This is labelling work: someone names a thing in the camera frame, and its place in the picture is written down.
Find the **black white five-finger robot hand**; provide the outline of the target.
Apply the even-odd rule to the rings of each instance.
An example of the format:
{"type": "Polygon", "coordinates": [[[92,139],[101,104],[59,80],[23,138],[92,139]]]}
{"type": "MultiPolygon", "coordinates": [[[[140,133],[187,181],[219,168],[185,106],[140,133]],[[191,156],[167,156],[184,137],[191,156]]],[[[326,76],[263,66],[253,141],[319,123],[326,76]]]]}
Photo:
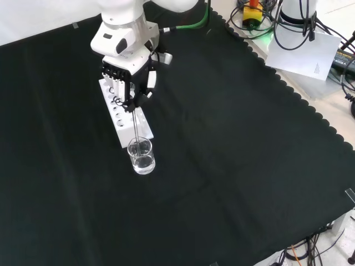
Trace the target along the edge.
{"type": "Polygon", "coordinates": [[[173,56],[154,49],[151,42],[140,48],[120,54],[98,50],[104,56],[102,76],[114,93],[113,101],[125,112],[133,112],[152,96],[160,63],[169,65],[173,56]]]}

